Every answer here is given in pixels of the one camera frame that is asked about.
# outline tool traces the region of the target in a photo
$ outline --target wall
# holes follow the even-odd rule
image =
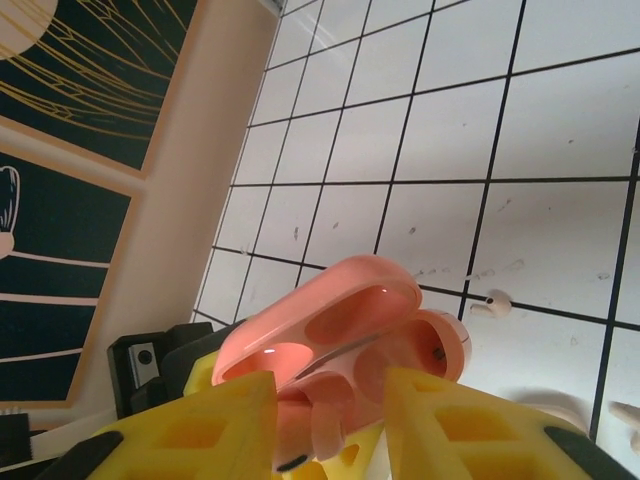
[[[189,319],[276,28],[275,16],[256,0],[202,0],[198,8],[195,42],[178,62],[145,180],[0,128],[0,140],[13,146],[142,192],[110,302],[84,356],[76,402],[31,411],[36,422],[111,408],[106,348],[122,335]]]

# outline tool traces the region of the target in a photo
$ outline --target black grout line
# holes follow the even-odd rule
[[[546,67],[537,67],[537,68],[530,68],[528,70],[520,70],[518,72],[514,72],[512,76],[521,77],[522,75],[531,75],[532,73],[540,73],[540,72],[546,72],[548,70],[557,70],[559,68],[574,67],[576,65],[582,65],[583,63],[591,63],[591,62],[597,62],[599,60],[607,60],[609,58],[623,57],[625,55],[633,55],[634,53],[638,53],[638,52],[640,52],[640,47],[630,48],[628,50],[620,50],[618,52],[605,53],[603,55],[596,55],[593,57],[581,58],[579,60],[572,60],[570,62],[556,63]]]
[[[424,37],[422,39],[422,45],[420,47],[420,56],[418,57],[418,65],[416,65],[416,73],[413,76],[413,84],[411,85],[411,96],[409,97],[409,104],[407,105],[407,113],[404,117],[404,123],[402,124],[402,131],[400,132],[400,139],[398,141],[398,149],[396,151],[396,157],[393,161],[393,169],[391,170],[391,182],[389,188],[387,188],[387,196],[382,207],[382,215],[380,217],[380,225],[378,226],[378,233],[376,235],[376,243],[373,247],[373,253],[377,254],[380,247],[380,239],[382,238],[382,231],[384,230],[384,222],[387,218],[387,212],[389,210],[389,202],[391,201],[391,193],[393,191],[393,182],[396,178],[398,171],[398,163],[400,162],[400,154],[402,153],[402,146],[404,143],[404,137],[407,133],[407,126],[409,125],[409,119],[411,117],[411,108],[413,106],[413,99],[415,98],[416,88],[418,87],[418,78],[420,77],[420,70],[422,68],[422,60],[424,58],[424,51],[427,46],[427,39],[429,38],[429,30],[431,29],[431,20],[433,20],[433,10],[436,7],[436,0],[431,2],[431,9],[429,10],[429,18],[427,19],[427,25],[424,31]]]
[[[207,259],[207,266],[204,269],[204,276],[202,277],[202,285],[200,290],[198,291],[198,297],[196,298],[196,305],[194,307],[194,311],[200,308],[200,301],[202,300],[202,293],[204,292],[204,287],[207,285],[207,280],[209,280],[209,270],[211,269],[211,264],[213,263],[213,251],[209,251],[210,255]]]
[[[284,18],[286,16],[291,15],[292,13],[296,13],[298,10],[302,10],[303,8],[308,7],[309,5],[311,5],[312,3],[316,3],[317,1],[318,0],[310,0],[309,2],[305,3],[304,5],[300,5],[299,7],[292,8],[288,12],[284,12],[283,11],[282,15],[280,15],[280,18]]]
[[[222,325],[225,325],[227,327],[229,326],[229,324],[227,322],[223,322],[219,318],[213,317],[213,316],[209,315],[208,313],[204,313],[202,310],[198,310],[197,308],[195,308],[193,311],[198,315],[202,315],[203,317],[208,318],[209,320],[213,320],[214,322],[218,322],[218,323],[220,323]]]
[[[640,167],[640,120],[638,121],[638,131],[636,133],[635,150],[631,163],[631,178],[638,176]],[[609,302],[609,313],[607,315],[607,329],[604,334],[602,345],[602,355],[600,356],[600,369],[598,371],[598,382],[593,400],[593,414],[591,416],[591,426],[589,436],[595,442],[598,437],[598,425],[604,400],[604,389],[607,380],[607,370],[609,368],[609,358],[611,356],[611,345],[613,343],[613,332],[616,326],[616,314],[618,310],[618,300],[620,297],[620,287],[622,286],[622,273],[624,270],[624,258],[627,252],[629,241],[629,230],[631,229],[631,219],[633,215],[633,203],[636,194],[636,181],[629,182],[627,190],[627,201],[624,207],[622,228],[620,231],[620,243],[618,246],[618,257],[616,259],[616,269],[613,275],[613,287],[611,288],[611,300]]]
[[[318,187],[318,186],[364,186],[364,185],[468,185],[468,184],[513,184],[513,183],[602,183],[628,182],[629,176],[610,177],[533,177],[533,178],[461,178],[442,180],[364,180],[364,181],[331,181],[331,182],[291,182],[291,183],[241,183],[231,185],[232,188],[255,187]]]
[[[347,103],[347,98],[349,96],[349,90],[351,90],[351,82],[353,80],[353,74],[356,70],[356,65],[358,64],[358,55],[360,54],[360,47],[362,46],[362,34],[364,33],[364,29],[366,28],[367,21],[369,20],[369,12],[371,11],[371,4],[373,0],[369,0],[367,5],[367,11],[364,15],[364,21],[362,23],[362,30],[360,32],[360,37],[358,38],[358,46],[356,47],[356,52],[353,57],[353,64],[351,65],[351,72],[349,72],[349,80],[347,81],[347,88],[344,92],[344,98],[342,100],[342,108],[340,108],[340,114],[338,115],[338,122],[336,124],[336,130],[333,134],[333,140],[331,141],[331,148],[329,149],[329,157],[327,158],[327,164],[324,168],[324,173],[322,174],[322,183],[324,184],[327,180],[327,175],[329,173],[329,166],[331,165],[331,157],[333,157],[333,150],[336,146],[336,140],[338,138],[338,133],[340,131],[340,124],[342,123],[342,116],[344,115],[344,107]],[[313,210],[313,215],[311,216],[311,224],[309,225],[309,234],[307,235],[307,240],[304,245],[304,250],[302,252],[302,260],[301,266],[298,269],[298,276],[296,277],[295,286],[298,287],[300,284],[300,276],[302,275],[302,263],[304,263],[307,258],[307,252],[309,251],[309,245],[311,243],[311,236],[313,234],[313,227],[316,223],[316,218],[318,216],[318,210],[320,209],[320,202],[322,200],[322,193],[324,191],[324,185],[320,185],[320,191],[318,192],[318,199],[316,200],[316,206]]]
[[[502,102],[500,104],[500,111],[498,113],[498,122],[496,124],[496,133],[493,138],[493,146],[491,147],[491,156],[489,157],[489,166],[487,167],[487,183],[485,183],[482,191],[482,200],[480,201],[480,208],[478,210],[478,221],[476,223],[476,229],[473,235],[473,243],[471,244],[471,253],[469,255],[469,263],[467,265],[467,275],[473,273],[473,267],[476,260],[476,254],[478,252],[478,244],[480,242],[480,232],[482,230],[482,222],[484,220],[484,212],[487,207],[487,199],[489,198],[489,188],[491,186],[491,176],[493,175],[493,166],[496,161],[496,152],[498,151],[498,142],[500,140],[500,131],[502,129],[502,121],[504,119],[504,112],[507,106],[507,96],[509,95],[509,86],[511,85],[511,75],[513,73],[513,65],[516,61],[516,52],[518,50],[518,40],[520,39],[520,31],[522,30],[522,21],[524,19],[524,11],[527,7],[527,0],[522,0],[520,4],[520,13],[518,14],[518,22],[516,23],[516,31],[513,36],[513,46],[511,48],[511,58],[509,59],[509,66],[507,68],[507,75],[504,82],[504,92],[502,94]],[[466,295],[469,292],[469,280],[465,280],[463,292]],[[462,319],[464,309],[466,306],[465,297],[460,302],[460,309],[458,310],[458,318]]]
[[[614,322],[613,325],[616,328],[622,328],[624,330],[632,330],[634,332],[640,332],[640,325],[638,325],[637,323]]]
[[[227,248],[227,247],[220,247],[220,246],[215,246],[215,247],[212,247],[212,248],[214,250],[220,250],[221,252],[235,253],[235,254],[238,254],[238,255],[245,255],[245,256],[252,256],[252,257],[256,257],[256,258],[262,258],[264,260],[272,260],[274,262],[279,262],[279,263],[288,263],[289,265],[295,265],[297,267],[315,268],[316,270],[326,270],[327,269],[327,267],[324,267],[322,265],[316,265],[314,263],[298,262],[296,260],[289,260],[288,258],[274,257],[273,255],[265,255],[265,254],[256,253],[256,252],[242,252],[240,250],[236,250],[235,248]]]
[[[605,55],[597,55],[594,57],[587,57],[587,58],[583,58],[580,60],[574,60],[571,62],[564,62],[564,63],[558,63],[558,64],[553,64],[553,65],[547,65],[545,67],[538,67],[538,68],[532,68],[529,70],[521,70],[519,72],[513,72],[511,74],[511,77],[521,77],[521,76],[525,76],[525,75],[531,75],[531,74],[535,74],[535,73],[541,73],[541,72],[546,72],[549,70],[557,70],[560,68],[566,68],[566,67],[572,67],[575,65],[581,65],[584,63],[591,63],[591,62],[597,62],[599,60],[607,60],[610,58],[615,58],[615,57],[621,57],[621,56],[625,56],[625,55],[632,55],[635,53],[639,53],[640,52],[640,48],[632,48],[629,50],[622,50],[619,52],[614,52],[614,53],[608,53]],[[481,79],[477,79],[477,80],[471,80],[468,82],[464,82],[464,83],[458,83],[458,84],[453,84],[453,85],[445,85],[442,87],[436,87],[436,88],[431,88],[431,89],[427,89],[427,90],[420,90],[416,92],[416,95],[428,95],[430,93],[436,93],[436,92],[442,92],[445,90],[452,90],[454,88],[462,88],[462,87],[468,87],[471,85],[479,85],[482,83],[487,83],[487,82],[494,82],[497,80],[505,80],[507,78],[506,75],[497,75],[497,76],[493,76],[493,77],[486,77],[486,78],[481,78]],[[315,115],[322,115],[323,113],[331,113],[331,112],[336,112],[336,111],[340,111],[342,109],[350,109],[350,108],[358,108],[358,107],[364,107],[367,105],[373,105],[376,103],[382,103],[382,102],[389,102],[392,100],[399,100],[401,98],[408,98],[410,97],[411,94],[403,94],[403,95],[395,95],[392,97],[385,97],[385,98],[377,98],[375,100],[369,100],[366,102],[362,102],[362,103],[355,103],[355,104],[350,104],[350,105],[345,105],[342,108],[330,108],[327,110],[319,110],[317,112],[309,112],[309,113],[303,113],[303,114],[298,114],[298,115],[292,115],[291,117],[287,117],[287,118],[279,118],[277,120],[268,120],[266,122],[260,122],[260,123],[256,123],[256,124],[250,124],[248,128],[256,128],[256,127],[262,127],[265,125],[271,125],[273,123],[278,123],[278,122],[283,122],[283,121],[287,121],[287,120],[297,120],[299,118],[306,118],[306,117],[312,117]]]
[[[311,52],[311,48],[313,46],[313,40],[315,38],[315,33],[316,33],[317,28],[318,28],[318,25],[320,24],[320,18],[322,17],[322,10],[324,8],[325,0],[321,0],[321,2],[322,3],[320,4],[320,8],[318,10],[318,16],[316,18],[316,23],[315,23],[314,28],[313,28],[313,34],[311,35],[311,40],[309,41],[309,50],[307,51],[307,53]],[[304,65],[302,67],[302,72],[300,74],[300,81],[298,82],[298,89],[296,90],[296,94],[295,94],[295,97],[294,97],[294,100],[293,100],[293,105],[291,106],[291,115],[293,115],[293,112],[295,111],[295,108],[296,108],[296,104],[298,103],[298,96],[300,95],[300,90],[302,90],[302,83],[304,82],[304,75],[305,75],[305,72],[307,70],[307,65],[308,64],[309,64],[309,55],[307,55],[305,57],[305,60],[304,60]],[[287,135],[289,134],[289,129],[290,128],[291,128],[291,121],[289,121],[287,123],[287,128],[284,131],[284,137],[282,139],[282,145],[280,146],[280,152],[278,153],[278,161],[276,162],[276,168],[275,168],[275,170],[273,172],[273,177],[271,179],[271,183],[273,183],[275,181],[276,175],[278,174],[278,167],[280,166],[280,160],[282,159],[282,152],[284,151],[284,147],[285,147],[285,144],[287,142]],[[255,238],[255,240],[253,242],[253,248],[252,248],[253,252],[255,252],[255,249],[258,246],[258,240],[260,239],[260,232],[262,231],[262,225],[264,223],[264,219],[265,219],[266,214],[267,214],[267,209],[269,208],[269,199],[271,198],[271,193],[272,192],[273,192],[273,187],[269,187],[269,192],[267,193],[267,199],[266,199],[266,202],[265,202],[265,205],[264,205],[264,209],[262,210],[262,217],[260,218],[260,223],[258,224],[258,232],[257,232],[256,238]],[[249,265],[247,266],[247,271],[245,272],[245,275],[244,275],[244,281],[242,282],[242,288],[240,289],[240,296],[238,297],[238,303],[236,305],[236,311],[235,311],[235,313],[233,315],[234,323],[236,322],[236,319],[238,318],[238,312],[240,311],[240,305],[242,303],[242,297],[244,295],[244,290],[245,290],[245,288],[247,286],[247,280],[249,279],[249,273],[251,272],[251,264],[253,263],[253,259],[254,259],[253,255],[251,257],[249,257]]]

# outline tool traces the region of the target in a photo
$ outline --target wall poster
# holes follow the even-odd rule
[[[0,125],[140,176],[196,2],[2,0]]]
[[[69,405],[132,198],[0,144],[0,405]]]

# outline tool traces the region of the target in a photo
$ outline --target tile stain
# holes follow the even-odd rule
[[[503,268],[505,272],[517,272],[518,270],[522,270],[524,268],[524,260],[519,258],[515,262],[510,263],[506,267]]]
[[[498,213],[500,213],[502,210],[504,210],[505,208],[507,208],[507,205],[509,205],[511,203],[511,199],[507,198],[507,201],[504,203],[504,205],[502,205],[499,209],[498,209]]]

